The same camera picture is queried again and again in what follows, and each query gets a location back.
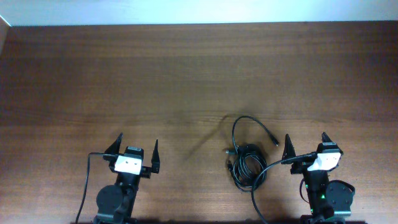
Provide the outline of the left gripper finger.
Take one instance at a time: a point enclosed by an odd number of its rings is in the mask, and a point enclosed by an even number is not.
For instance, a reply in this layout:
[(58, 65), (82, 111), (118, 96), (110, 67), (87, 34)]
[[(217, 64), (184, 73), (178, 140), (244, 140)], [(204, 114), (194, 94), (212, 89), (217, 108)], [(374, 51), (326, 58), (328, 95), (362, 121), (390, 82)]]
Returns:
[(120, 133), (119, 136), (117, 137), (117, 139), (115, 140), (115, 142), (113, 142), (107, 148), (107, 150), (105, 150), (104, 154), (107, 154), (107, 155), (118, 155), (120, 147), (121, 147), (122, 139), (123, 139), (123, 133)]
[(160, 171), (160, 156), (159, 156), (159, 140), (157, 139), (155, 142), (154, 150), (152, 153), (152, 159), (151, 159), (151, 172), (158, 174)]

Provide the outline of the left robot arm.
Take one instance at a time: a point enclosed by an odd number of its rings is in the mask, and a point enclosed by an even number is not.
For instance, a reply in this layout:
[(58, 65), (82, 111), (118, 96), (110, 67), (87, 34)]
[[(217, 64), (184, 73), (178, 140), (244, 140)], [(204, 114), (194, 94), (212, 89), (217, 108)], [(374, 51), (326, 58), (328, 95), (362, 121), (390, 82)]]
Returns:
[(150, 179), (160, 171), (159, 142), (155, 142), (151, 165), (144, 166), (144, 150), (128, 146), (120, 152), (123, 134), (105, 150), (103, 159), (109, 162), (111, 172), (117, 174), (113, 185), (103, 187), (96, 197), (98, 207), (95, 223), (127, 224), (137, 223), (132, 210), (142, 178)]

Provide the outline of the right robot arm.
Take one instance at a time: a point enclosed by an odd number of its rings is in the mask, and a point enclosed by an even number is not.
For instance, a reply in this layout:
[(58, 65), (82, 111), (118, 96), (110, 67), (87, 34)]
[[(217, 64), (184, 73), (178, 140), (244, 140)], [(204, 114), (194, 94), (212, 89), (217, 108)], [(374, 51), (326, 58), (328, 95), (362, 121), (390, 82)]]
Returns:
[(338, 167), (343, 151), (323, 132), (317, 150), (301, 156), (285, 136), (282, 163), (290, 164), (290, 173), (302, 174), (311, 214), (300, 217), (300, 223), (345, 223), (351, 215), (355, 188), (342, 180), (330, 180), (329, 173)]

